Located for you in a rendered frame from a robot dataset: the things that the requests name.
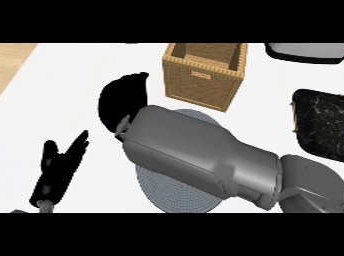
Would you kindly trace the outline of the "black marbled cutting board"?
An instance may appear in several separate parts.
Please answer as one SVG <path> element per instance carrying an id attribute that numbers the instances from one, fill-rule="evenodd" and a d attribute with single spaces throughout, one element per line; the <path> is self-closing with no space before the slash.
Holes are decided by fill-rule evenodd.
<path id="1" fill-rule="evenodd" d="M 344 163 L 344 95 L 298 89 L 291 105 L 302 150 Z"/>

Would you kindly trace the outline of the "white and black appliance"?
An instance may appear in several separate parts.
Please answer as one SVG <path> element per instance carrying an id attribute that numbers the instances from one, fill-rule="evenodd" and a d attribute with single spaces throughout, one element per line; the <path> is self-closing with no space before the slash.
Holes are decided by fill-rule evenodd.
<path id="1" fill-rule="evenodd" d="M 279 60 L 339 64 L 344 60 L 344 43 L 267 43 L 265 52 Z"/>

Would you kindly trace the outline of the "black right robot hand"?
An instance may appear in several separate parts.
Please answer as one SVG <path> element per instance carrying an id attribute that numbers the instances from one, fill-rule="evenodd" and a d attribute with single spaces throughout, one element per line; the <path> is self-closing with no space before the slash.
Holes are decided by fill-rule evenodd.
<path id="1" fill-rule="evenodd" d="M 103 88 L 97 112 L 100 121 L 110 132 L 125 117 L 134 119 L 140 109 L 147 106 L 146 80 L 147 72 L 124 75 Z"/>

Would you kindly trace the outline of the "tan wicker basket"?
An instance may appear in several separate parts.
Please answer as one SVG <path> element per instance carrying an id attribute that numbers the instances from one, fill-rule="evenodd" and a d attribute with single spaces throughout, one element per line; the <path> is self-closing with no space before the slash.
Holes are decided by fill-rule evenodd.
<path id="1" fill-rule="evenodd" d="M 246 43 L 171 43 L 162 57 L 165 95 L 226 112 L 245 78 Z"/>

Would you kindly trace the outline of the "round grey placemat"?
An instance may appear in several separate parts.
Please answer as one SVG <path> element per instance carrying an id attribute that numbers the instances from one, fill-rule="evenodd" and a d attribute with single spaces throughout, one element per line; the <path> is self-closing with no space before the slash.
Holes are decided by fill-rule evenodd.
<path id="1" fill-rule="evenodd" d="M 144 146 L 155 156 L 136 166 L 143 193 L 167 213 L 206 213 L 223 199 L 205 189 L 217 189 L 205 164 L 198 126 L 218 122 L 202 112 L 150 108 L 134 123 Z"/>

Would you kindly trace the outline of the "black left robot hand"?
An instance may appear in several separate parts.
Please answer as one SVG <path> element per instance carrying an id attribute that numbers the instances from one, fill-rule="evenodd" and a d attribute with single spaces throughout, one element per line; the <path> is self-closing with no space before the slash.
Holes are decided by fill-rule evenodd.
<path id="1" fill-rule="evenodd" d="M 29 199 L 34 207 L 40 207 L 40 201 L 48 200 L 53 204 L 60 202 L 87 151 L 87 139 L 88 131 L 84 131 L 65 153 L 59 152 L 57 144 L 53 140 L 45 141 L 41 158 L 41 176 Z"/>

